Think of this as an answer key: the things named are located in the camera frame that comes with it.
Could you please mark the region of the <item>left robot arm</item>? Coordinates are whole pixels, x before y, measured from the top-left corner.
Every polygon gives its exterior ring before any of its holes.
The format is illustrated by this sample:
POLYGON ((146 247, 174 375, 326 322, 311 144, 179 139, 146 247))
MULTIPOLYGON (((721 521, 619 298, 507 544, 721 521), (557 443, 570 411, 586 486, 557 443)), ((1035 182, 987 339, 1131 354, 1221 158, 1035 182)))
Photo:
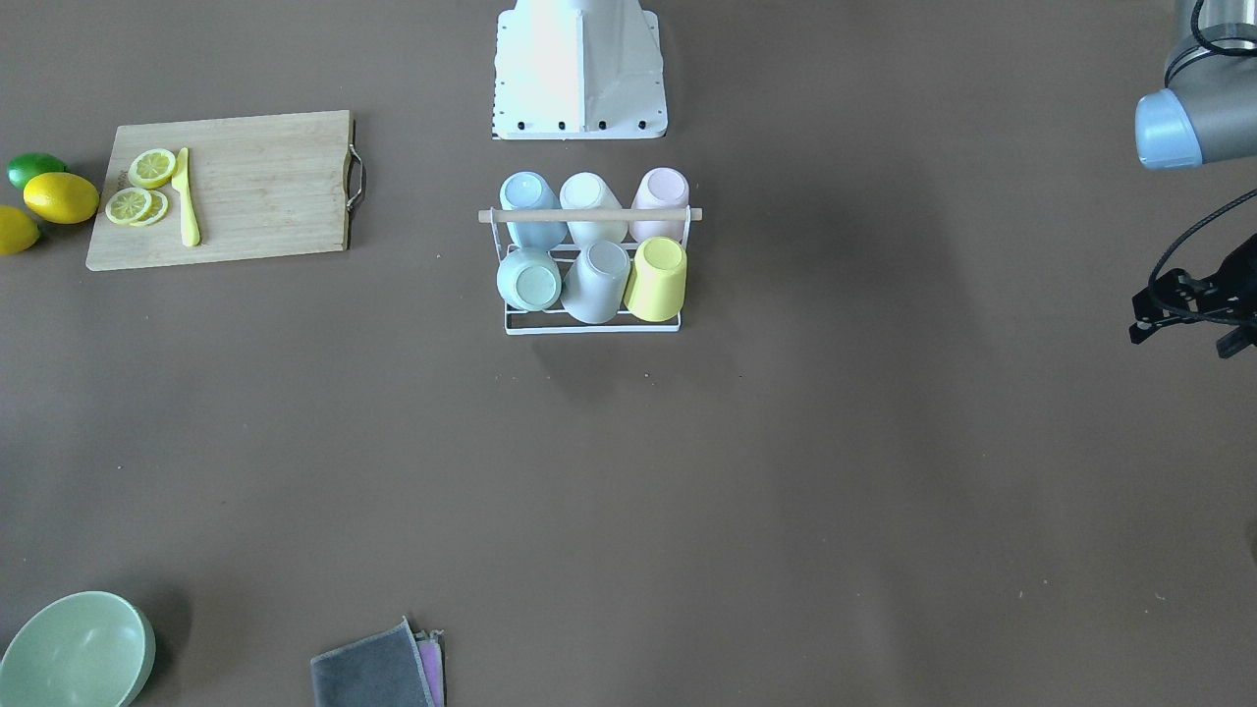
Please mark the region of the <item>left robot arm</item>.
MULTIPOLYGON (((1252 1, 1177 1, 1177 44, 1159 92, 1139 99, 1134 135, 1139 162, 1150 171, 1200 167, 1256 153, 1256 5, 1252 1)), ((1168 260, 1227 213, 1254 203, 1232 198, 1177 237, 1133 296, 1135 345, 1177 325, 1227 328, 1214 345, 1231 359, 1256 343, 1256 242, 1234 247, 1217 270, 1197 278, 1168 260)))

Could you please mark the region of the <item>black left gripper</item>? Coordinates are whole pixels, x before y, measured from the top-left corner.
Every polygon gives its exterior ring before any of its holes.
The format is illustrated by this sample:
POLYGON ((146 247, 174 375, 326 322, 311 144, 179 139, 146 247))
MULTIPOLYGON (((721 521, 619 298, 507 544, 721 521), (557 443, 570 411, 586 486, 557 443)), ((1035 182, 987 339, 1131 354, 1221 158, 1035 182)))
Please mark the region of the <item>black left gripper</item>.
POLYGON ((1200 322, 1229 326, 1216 343, 1221 359, 1256 345, 1256 237, 1236 247, 1216 273, 1203 279, 1182 268, 1168 270, 1133 296, 1128 338, 1139 345, 1158 331, 1200 322))

